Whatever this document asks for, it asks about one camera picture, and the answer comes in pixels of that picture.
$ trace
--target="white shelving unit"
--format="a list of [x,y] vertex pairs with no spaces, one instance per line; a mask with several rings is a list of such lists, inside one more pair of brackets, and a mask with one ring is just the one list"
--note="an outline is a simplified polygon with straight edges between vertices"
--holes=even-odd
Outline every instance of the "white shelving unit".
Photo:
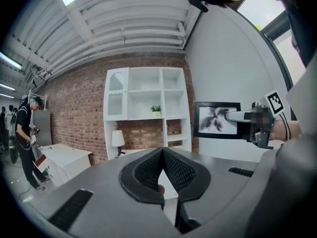
[[[191,151],[191,127],[183,68],[137,67],[108,70],[104,97],[104,124],[108,158],[117,150],[111,146],[111,134],[118,120],[148,120],[151,107],[161,107],[165,147],[182,141],[182,148]],[[167,122],[181,120],[181,134],[167,135]]]

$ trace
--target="black clip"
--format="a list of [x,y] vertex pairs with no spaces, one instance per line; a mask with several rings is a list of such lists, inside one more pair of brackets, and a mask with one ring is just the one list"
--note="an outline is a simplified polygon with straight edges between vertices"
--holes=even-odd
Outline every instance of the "black clip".
[[208,12],[208,8],[203,4],[203,0],[188,0],[188,2],[202,12]]

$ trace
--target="hand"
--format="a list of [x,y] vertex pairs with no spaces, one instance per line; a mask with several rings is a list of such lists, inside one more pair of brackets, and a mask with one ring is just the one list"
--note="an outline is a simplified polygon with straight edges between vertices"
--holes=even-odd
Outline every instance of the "hand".
[[32,147],[36,147],[35,145],[37,145],[36,141],[34,141],[33,139],[30,140],[30,144]]

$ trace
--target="white ceiling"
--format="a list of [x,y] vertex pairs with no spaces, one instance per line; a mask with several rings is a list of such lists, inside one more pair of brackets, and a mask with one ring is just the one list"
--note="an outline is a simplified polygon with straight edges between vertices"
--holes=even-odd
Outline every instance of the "white ceiling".
[[[12,25],[1,52],[0,83],[20,98],[51,77],[110,52],[135,48],[182,50],[200,11],[187,0],[30,0]],[[0,88],[0,93],[10,93]]]

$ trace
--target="black shirt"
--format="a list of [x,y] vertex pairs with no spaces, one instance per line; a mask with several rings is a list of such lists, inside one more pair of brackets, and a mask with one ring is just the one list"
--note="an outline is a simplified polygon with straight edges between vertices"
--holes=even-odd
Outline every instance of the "black shirt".
[[[30,103],[22,106],[16,113],[15,131],[17,130],[18,124],[22,126],[22,130],[25,134],[30,136],[30,121],[31,121],[31,108]],[[25,141],[18,132],[15,133],[18,140]]]
[[305,67],[308,66],[317,48],[317,28],[314,23],[314,0],[281,0],[288,13],[292,29],[293,46]]
[[4,117],[5,117],[5,113],[0,114],[0,130],[4,131],[5,130],[5,122],[4,122]]

